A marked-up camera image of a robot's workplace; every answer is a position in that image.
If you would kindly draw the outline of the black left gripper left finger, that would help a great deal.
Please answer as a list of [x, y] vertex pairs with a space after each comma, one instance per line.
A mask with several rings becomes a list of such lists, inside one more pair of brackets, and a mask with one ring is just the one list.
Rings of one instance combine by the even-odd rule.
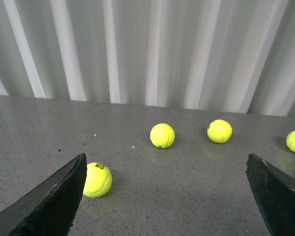
[[79, 154], [17, 202], [0, 212], [0, 236], [66, 236], [87, 176]]

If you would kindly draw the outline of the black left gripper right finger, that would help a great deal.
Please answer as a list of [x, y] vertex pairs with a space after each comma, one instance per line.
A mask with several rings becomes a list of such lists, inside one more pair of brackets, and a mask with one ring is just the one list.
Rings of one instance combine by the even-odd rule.
[[252, 153], [246, 175], [272, 236], [295, 236], [295, 178]]

